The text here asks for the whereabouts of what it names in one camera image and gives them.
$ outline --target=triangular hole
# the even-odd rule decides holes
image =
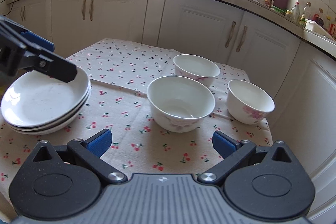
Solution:
[[[37,152],[33,162],[44,161],[44,160],[51,160],[51,155],[46,147],[41,147],[40,150]]]
[[[285,149],[282,147],[278,147],[273,155],[272,160],[284,161],[284,162],[292,162]]]

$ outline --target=plate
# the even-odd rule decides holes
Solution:
[[[85,97],[90,80],[77,67],[76,78],[64,83],[32,71],[17,79],[5,92],[1,113],[13,126],[36,128],[60,119]]]
[[[21,127],[13,126],[11,124],[8,124],[8,125],[13,129],[16,129],[16,130],[19,130],[19,131],[26,131],[26,132],[36,132],[36,131],[40,131],[40,130],[50,129],[50,128],[68,120],[70,117],[72,117],[73,114],[75,114],[79,110],[79,108],[83,107],[83,103],[86,102],[90,98],[90,95],[91,95],[91,88],[88,89],[88,92],[87,92],[85,98],[83,99],[82,102],[79,103],[79,105],[77,105],[74,109],[72,109],[70,112],[68,112],[66,115],[64,115],[60,119],[58,119],[56,121],[53,121],[51,123],[48,123],[44,126],[36,127],[36,128],[21,128]]]
[[[80,111],[82,110],[84,105],[89,101],[89,99],[90,99],[90,97],[87,98],[87,100],[81,105],[79,110],[72,117],[70,117],[65,122],[63,122],[63,123],[61,123],[61,124],[59,124],[59,125],[57,125],[53,128],[42,130],[42,131],[27,132],[27,131],[21,131],[21,130],[14,129],[10,125],[9,125],[9,127],[17,133],[26,134],[26,135],[47,135],[47,134],[50,134],[50,133],[54,133],[54,132],[56,132],[58,130],[61,130],[62,128],[66,127],[71,122],[73,122],[76,119],[76,117],[78,117],[78,114],[80,113]]]

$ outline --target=tablecloth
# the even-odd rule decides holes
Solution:
[[[91,79],[90,100],[69,126],[44,136],[16,133],[0,117],[0,191],[9,199],[11,180],[37,141],[47,139],[53,145],[63,145],[74,138],[87,139],[104,128],[112,131],[113,144],[101,158],[129,178],[132,173],[204,172],[222,160],[212,147],[216,130],[238,141],[272,144],[266,119],[246,125],[228,113],[227,83],[249,79],[244,71],[223,64],[217,64],[221,74],[210,87],[216,107],[199,128],[172,133],[158,126],[151,117],[146,88],[153,79],[174,74],[172,59],[178,54],[175,50],[103,39],[69,57]]]

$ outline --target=metal screw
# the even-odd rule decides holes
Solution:
[[[203,173],[199,175],[199,177],[204,181],[214,181],[217,178],[217,176],[213,173]]]
[[[40,66],[41,68],[43,68],[46,64],[47,64],[47,63],[46,63],[45,61],[42,60],[42,61],[39,63],[39,66]]]
[[[125,178],[125,175],[120,172],[113,172],[108,175],[108,178],[112,181],[120,181]]]

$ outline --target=cabinet handle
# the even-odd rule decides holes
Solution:
[[[26,21],[26,7],[23,8],[23,19]]]
[[[86,0],[83,0],[83,5],[82,5],[82,16],[83,16],[83,20],[85,20],[85,4],[86,4]]]
[[[242,47],[242,45],[244,44],[245,42],[245,36],[246,36],[246,32],[247,32],[247,26],[244,27],[244,31],[243,31],[243,36],[241,37],[241,40],[240,40],[240,43],[236,49],[236,52],[239,52],[240,51],[240,48]]]
[[[93,1],[94,1],[94,0],[91,0],[91,3],[90,3],[90,10],[89,10],[89,13],[90,13],[90,20],[91,20],[91,21],[93,20]]]
[[[230,34],[229,34],[229,38],[227,39],[226,44],[225,44],[226,48],[230,45],[230,41],[233,37],[233,32],[235,31],[235,26],[236,26],[236,22],[233,21],[232,26],[231,26],[231,31],[230,31]]]
[[[23,7],[21,6],[21,11],[20,11],[20,17],[21,17],[21,21],[23,21],[23,17],[22,17],[22,10],[23,10]]]

